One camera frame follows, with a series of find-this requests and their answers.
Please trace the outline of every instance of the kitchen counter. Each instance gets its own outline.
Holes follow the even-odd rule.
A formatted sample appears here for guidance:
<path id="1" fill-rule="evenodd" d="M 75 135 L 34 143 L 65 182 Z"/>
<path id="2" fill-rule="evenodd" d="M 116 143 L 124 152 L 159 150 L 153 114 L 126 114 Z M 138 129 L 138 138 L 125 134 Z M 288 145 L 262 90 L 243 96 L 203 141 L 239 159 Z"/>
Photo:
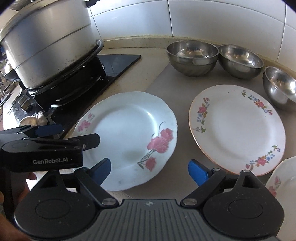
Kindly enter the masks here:
<path id="1" fill-rule="evenodd" d="M 146 91 L 146 89 L 153 83 L 156 77 L 162 72 L 162 70 L 169 63 L 166 56 L 165 47 L 171 42 L 177 41 L 179 38 L 125 38 L 121 40 L 111 40 L 105 42 L 105 47 L 100 54 L 140 54 L 141 59 L 132 65 L 121 77 L 119 77 L 97 100 L 85 109 L 87 112 L 92 106 L 98 102 L 108 98 L 111 95 L 128 92 L 128 91 Z M 291 70 L 279 65 L 276 62 L 264 60 L 265 66 L 277 66 L 292 76 L 296 76 Z M 4 129 L 10 129 L 18 126 L 20 120 L 16 120 L 13 112 L 8 113 L 11 107 L 11 103 L 18 96 L 20 87 L 14 89 L 11 98 L 3 106 L 3 125 Z M 73 133 L 74 127 L 67 133 L 66 138 L 70 137 Z M 38 179 L 40 179 L 45 172 L 37 173 Z M 28 181 L 29 187 L 32 187 L 36 181 Z M 111 192 L 117 199 L 133 198 L 127 196 L 124 192 Z"/>

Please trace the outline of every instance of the stove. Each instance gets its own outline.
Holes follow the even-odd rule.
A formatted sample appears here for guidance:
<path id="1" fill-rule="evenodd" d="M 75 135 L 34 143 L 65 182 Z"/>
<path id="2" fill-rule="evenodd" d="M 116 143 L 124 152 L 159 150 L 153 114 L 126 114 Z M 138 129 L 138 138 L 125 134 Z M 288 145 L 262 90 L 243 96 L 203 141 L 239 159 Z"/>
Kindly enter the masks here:
<path id="1" fill-rule="evenodd" d="M 19 121 L 44 112 L 50 124 L 63 126 L 64 131 L 56 136 L 63 138 L 98 96 L 140 58 L 128 54 L 98 55 L 94 50 L 46 86 L 28 90 L 20 82 L 23 91 L 12 111 Z M 26 110 L 22 108 L 24 99 L 29 103 Z"/>

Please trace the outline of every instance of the white tile wall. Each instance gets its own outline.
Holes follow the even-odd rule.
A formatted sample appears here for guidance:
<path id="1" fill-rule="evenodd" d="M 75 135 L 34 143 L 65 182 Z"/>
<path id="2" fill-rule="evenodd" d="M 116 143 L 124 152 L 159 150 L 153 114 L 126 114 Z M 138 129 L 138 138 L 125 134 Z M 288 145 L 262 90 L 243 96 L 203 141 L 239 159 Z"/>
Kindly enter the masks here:
<path id="1" fill-rule="evenodd" d="M 143 35 L 172 36 L 167 0 L 117 8 L 94 15 L 94 20 L 102 39 Z"/>
<path id="2" fill-rule="evenodd" d="M 286 4 L 282 0 L 209 0 L 229 3 L 266 14 L 285 22 Z"/>
<path id="3" fill-rule="evenodd" d="M 96 23 L 94 21 L 93 16 L 91 16 L 90 18 L 91 18 L 91 29 L 92 29 L 92 31 L 94 33 L 95 38 L 96 39 L 102 39 L 101 36 L 100 36 L 100 33 L 98 31 L 98 28 L 96 27 Z"/>
<path id="4" fill-rule="evenodd" d="M 90 7 L 93 15 L 107 12 L 116 8 L 133 5 L 142 2 L 151 2 L 157 0 L 100 0 L 94 6 Z"/>
<path id="5" fill-rule="evenodd" d="M 296 30 L 285 25 L 278 62 L 296 72 Z"/>
<path id="6" fill-rule="evenodd" d="M 296 13 L 286 5 L 286 24 L 296 29 Z"/>
<path id="7" fill-rule="evenodd" d="M 277 60 L 284 23 L 247 8 L 215 1 L 168 3 L 173 36 L 240 45 Z"/>
<path id="8" fill-rule="evenodd" d="M 91 13 L 90 8 L 87 8 L 87 11 L 89 12 L 89 16 L 92 17 L 92 13 Z"/>

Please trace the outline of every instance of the pot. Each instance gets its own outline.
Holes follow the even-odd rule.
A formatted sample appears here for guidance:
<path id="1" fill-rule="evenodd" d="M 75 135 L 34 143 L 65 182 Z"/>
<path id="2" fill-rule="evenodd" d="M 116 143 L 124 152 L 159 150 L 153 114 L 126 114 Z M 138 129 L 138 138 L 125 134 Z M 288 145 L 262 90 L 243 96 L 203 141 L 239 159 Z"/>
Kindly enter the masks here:
<path id="1" fill-rule="evenodd" d="M 0 32 L 0 44 L 24 86 L 38 88 L 95 46 L 87 7 L 98 0 L 37 0 Z"/>

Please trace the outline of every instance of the pot lid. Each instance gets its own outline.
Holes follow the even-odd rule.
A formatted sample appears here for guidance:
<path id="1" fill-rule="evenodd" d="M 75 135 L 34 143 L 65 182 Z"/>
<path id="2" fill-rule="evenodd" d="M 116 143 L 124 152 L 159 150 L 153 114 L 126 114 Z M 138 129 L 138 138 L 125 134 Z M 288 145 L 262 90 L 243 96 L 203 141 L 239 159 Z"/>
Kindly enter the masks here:
<path id="1" fill-rule="evenodd" d="M 29 16 L 33 12 L 38 11 L 41 8 L 48 6 L 49 4 L 52 4 L 57 1 L 59 0 L 36 0 L 28 4 L 24 8 L 22 8 L 7 22 L 7 24 L 0 31 L 0 42 L 21 20 L 25 19 L 27 16 Z"/>

